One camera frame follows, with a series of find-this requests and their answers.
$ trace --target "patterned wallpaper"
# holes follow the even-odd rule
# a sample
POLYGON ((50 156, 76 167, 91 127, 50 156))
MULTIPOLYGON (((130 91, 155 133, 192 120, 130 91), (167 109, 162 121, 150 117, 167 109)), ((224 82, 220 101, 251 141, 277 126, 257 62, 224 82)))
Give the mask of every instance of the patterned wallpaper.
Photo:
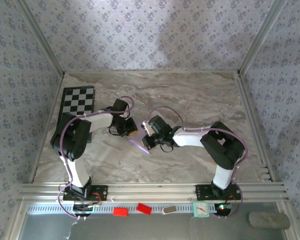
POLYGON ((27 0, 66 71, 237 69, 273 0, 27 0))
POLYGON ((29 181, 59 78, 11 0, 0 0, 0 239, 29 181))
POLYGON ((300 213, 300 0, 289 0, 247 72, 277 178, 300 213))

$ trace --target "black and white checkerboard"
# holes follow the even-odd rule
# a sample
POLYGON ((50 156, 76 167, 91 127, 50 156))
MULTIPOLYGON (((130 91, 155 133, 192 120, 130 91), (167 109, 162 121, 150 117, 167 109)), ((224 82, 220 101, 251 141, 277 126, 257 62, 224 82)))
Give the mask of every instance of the black and white checkerboard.
POLYGON ((58 121, 63 113, 91 114, 94 111, 95 88, 93 86, 66 87, 63 89, 58 121))

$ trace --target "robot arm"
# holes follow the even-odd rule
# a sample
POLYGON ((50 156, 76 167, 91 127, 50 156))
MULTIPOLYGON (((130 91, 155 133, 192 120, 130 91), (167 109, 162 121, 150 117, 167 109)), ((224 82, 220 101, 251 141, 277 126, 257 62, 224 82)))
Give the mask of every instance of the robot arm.
MULTIPOLYGON (((132 132, 137 131, 137 126, 132 117, 126 118, 125 113, 106 112, 122 112, 125 111, 127 107, 128 104, 125 101, 117 99, 113 106, 99 111, 105 113, 95 114, 93 116, 85 117, 84 119, 76 119, 73 124, 67 128, 63 138, 63 151, 68 158, 67 163, 72 173, 70 191, 79 199, 87 199, 91 193, 92 181, 86 171, 83 159, 80 158, 86 149, 89 133, 101 128, 110 128, 112 126, 116 128, 118 135, 121 137, 128 136, 132 132)), ((64 113, 50 141, 52 148, 60 156, 64 164, 66 161, 60 152, 60 138, 66 124, 74 117, 75 115, 73 114, 64 113)))
MULTIPOLYGON (((144 128, 148 135, 142 139, 142 143, 149 150, 156 145, 167 145, 172 148, 184 146, 205 148, 217 164, 215 176, 211 183, 211 188, 220 193, 217 195, 222 195, 222 191, 230 185, 235 164, 245 150, 238 139, 227 133, 212 130, 204 131, 201 128, 183 130, 180 126, 171 128, 159 116, 150 119, 144 128)), ((228 127, 218 121, 207 128, 231 132, 228 127)))

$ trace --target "marble surface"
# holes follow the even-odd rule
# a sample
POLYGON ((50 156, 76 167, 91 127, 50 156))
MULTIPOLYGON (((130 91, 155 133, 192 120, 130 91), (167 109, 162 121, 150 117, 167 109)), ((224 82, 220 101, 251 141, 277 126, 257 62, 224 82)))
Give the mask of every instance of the marble surface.
MULTIPOLYGON (((63 88, 88 85, 95 87, 95 110, 112 106, 120 96, 133 97, 135 108, 131 116, 136 123, 145 120, 152 108, 162 105, 177 110, 188 128, 222 121, 243 137, 249 147, 249 156, 237 171, 237 181, 260 181, 256 146, 233 79, 213 73, 130 71, 65 74, 34 182, 68 180, 62 161, 50 146, 50 139, 56 128, 63 88)), ((180 124, 169 109, 162 108, 153 113, 156 114, 172 127, 180 124)), ((82 158, 95 183, 210 182, 216 171, 215 162, 201 147, 175 148, 170 153, 156 147, 148 155, 127 138, 110 135, 107 128, 92 133, 92 143, 87 144, 82 158)))

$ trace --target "green clock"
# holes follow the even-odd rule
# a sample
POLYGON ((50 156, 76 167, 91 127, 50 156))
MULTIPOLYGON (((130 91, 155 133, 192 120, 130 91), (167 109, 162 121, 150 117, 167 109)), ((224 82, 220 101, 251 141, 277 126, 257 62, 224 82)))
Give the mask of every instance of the green clock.
POLYGON ((193 214, 196 218, 209 217, 209 204, 206 201, 195 201, 193 203, 193 214))

